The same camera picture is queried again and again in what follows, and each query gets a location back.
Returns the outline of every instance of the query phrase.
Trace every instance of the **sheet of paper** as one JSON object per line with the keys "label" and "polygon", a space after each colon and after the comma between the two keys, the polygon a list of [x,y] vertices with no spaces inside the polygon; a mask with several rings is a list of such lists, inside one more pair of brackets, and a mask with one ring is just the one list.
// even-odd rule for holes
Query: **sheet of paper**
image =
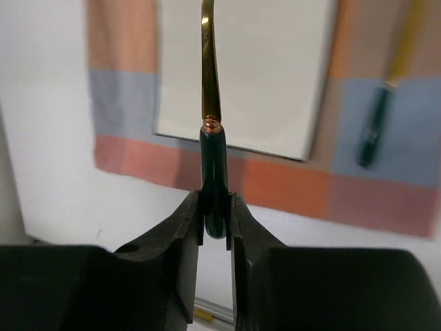
{"label": "sheet of paper", "polygon": [[[307,159],[334,29],[334,0],[222,0],[214,27],[227,144]],[[198,139],[201,0],[162,0],[158,134]]]}

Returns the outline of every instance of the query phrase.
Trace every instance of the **white paper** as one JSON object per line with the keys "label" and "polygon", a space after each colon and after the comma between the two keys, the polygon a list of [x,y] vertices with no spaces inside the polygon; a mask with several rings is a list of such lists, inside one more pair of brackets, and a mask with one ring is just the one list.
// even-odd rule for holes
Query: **white paper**
{"label": "white paper", "polygon": [[[159,134],[198,139],[201,0],[162,0]],[[227,144],[307,159],[334,28],[334,0],[215,1]]]}

